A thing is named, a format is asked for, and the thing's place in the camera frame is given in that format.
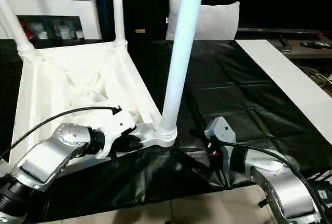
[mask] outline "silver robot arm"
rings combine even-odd
[[[46,191],[72,158],[109,155],[114,141],[135,129],[130,114],[121,110],[98,130],[61,124],[53,135],[36,144],[0,182],[0,223],[19,224],[35,191]]]
[[[205,136],[217,142],[236,143],[235,132],[223,117],[214,119],[208,125]],[[309,191],[288,166],[260,151],[226,146],[222,146],[220,151],[227,181],[231,171],[235,171],[257,183],[265,192],[266,203],[279,224],[320,223],[321,215]],[[279,152],[268,151],[285,158]]]

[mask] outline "floor tile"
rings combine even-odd
[[[172,219],[170,202],[63,220],[63,224],[164,224]]]
[[[196,195],[172,201],[176,224],[274,223],[266,207],[260,208],[257,186]]]

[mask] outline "table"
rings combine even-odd
[[[161,110],[172,43],[129,43],[128,48]],[[237,142],[291,156],[306,176],[329,170],[331,105],[328,95],[264,40],[196,41],[174,146],[149,147],[57,179],[32,204],[27,220],[90,215],[251,184],[232,173],[227,188],[222,173],[210,166],[204,143],[192,135],[220,115]]]

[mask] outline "wire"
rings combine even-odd
[[[318,173],[316,176],[314,176],[313,178],[309,178],[309,180],[311,180],[311,181],[315,181],[315,180],[317,180],[318,178],[320,178],[322,175],[324,175],[326,173],[326,171],[325,172],[320,172],[320,173]]]
[[[332,176],[332,173],[330,172],[327,176],[323,177],[320,181],[325,181],[329,179]]]
[[[222,142],[222,141],[219,141],[219,142],[221,145],[224,145],[224,146],[241,147],[241,148],[245,148],[245,149],[257,150],[257,151],[260,151],[267,155],[270,155],[270,156],[280,160],[282,163],[286,164],[289,167],[289,169],[294,173],[294,175],[297,176],[303,182],[303,184],[309,191],[314,203],[316,204],[322,219],[324,220],[325,223],[328,223],[327,217],[325,215],[325,211],[328,211],[328,213],[329,213],[330,212],[329,208],[326,206],[326,204],[323,202],[323,200],[317,196],[316,192],[312,189],[312,187],[310,186],[310,184],[308,183],[306,178],[288,160],[284,159],[283,157],[277,155],[274,152],[271,152],[271,151],[268,151],[268,150],[265,150],[262,148],[258,148],[255,146]]]
[[[98,109],[104,109],[104,110],[111,110],[113,112],[113,114],[117,113],[118,111],[121,110],[121,108],[115,108],[115,107],[109,107],[109,106],[88,106],[88,107],[81,107],[81,108],[76,108],[76,109],[71,109],[68,111],[64,111],[60,114],[54,115],[53,117],[50,117],[46,120],[44,120],[43,122],[35,125],[32,129],[28,130],[26,133],[24,133],[18,140],[16,140],[7,150],[5,150],[4,152],[2,152],[0,154],[0,160],[3,158],[3,156],[10,152],[11,150],[13,150],[19,143],[21,143],[24,139],[26,139],[31,133],[33,133],[34,131],[36,131],[38,128],[46,125],[48,122],[51,122],[57,118],[60,118],[64,115],[68,115],[68,114],[72,114],[72,113],[76,113],[78,111],[87,111],[87,110],[98,110]]]

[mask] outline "white pillow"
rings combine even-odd
[[[166,40],[174,40],[180,0],[170,0]],[[240,2],[231,5],[201,5],[195,40],[233,40],[238,30]]]

